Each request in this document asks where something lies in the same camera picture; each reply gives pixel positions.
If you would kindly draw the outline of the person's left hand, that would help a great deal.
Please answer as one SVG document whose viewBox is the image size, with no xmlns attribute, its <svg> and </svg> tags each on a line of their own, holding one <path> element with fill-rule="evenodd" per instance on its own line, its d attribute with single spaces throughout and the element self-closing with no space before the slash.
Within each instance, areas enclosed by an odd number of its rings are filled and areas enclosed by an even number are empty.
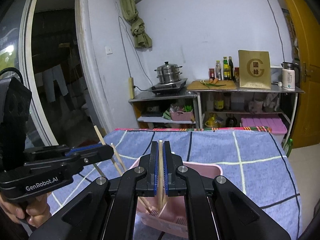
<svg viewBox="0 0 320 240">
<path fill-rule="evenodd" d="M 29 225 L 38 228 L 52 216 L 47 197 L 46 194 L 38 196 L 27 207 L 21 208 L 1 194 L 1 209 L 14 223 L 20 224 L 22 219 L 26 219 Z"/>
</svg>

